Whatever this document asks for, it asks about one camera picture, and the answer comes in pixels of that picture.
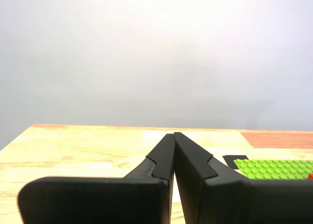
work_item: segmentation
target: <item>white wall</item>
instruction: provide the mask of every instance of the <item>white wall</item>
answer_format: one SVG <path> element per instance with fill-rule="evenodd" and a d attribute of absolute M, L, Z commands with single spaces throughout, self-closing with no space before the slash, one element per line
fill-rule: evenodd
<path fill-rule="evenodd" d="M 312 0 L 0 0 L 0 148 L 32 123 L 313 130 Z"/>

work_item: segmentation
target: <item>wooden table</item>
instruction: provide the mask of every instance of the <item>wooden table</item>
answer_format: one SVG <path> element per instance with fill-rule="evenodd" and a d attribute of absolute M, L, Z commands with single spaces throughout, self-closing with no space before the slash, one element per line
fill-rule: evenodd
<path fill-rule="evenodd" d="M 46 176 L 123 177 L 166 133 L 182 132 L 214 157 L 313 159 L 313 132 L 32 125 L 0 151 L 0 224 L 21 224 L 19 190 Z M 183 224 L 174 183 L 172 224 Z"/>

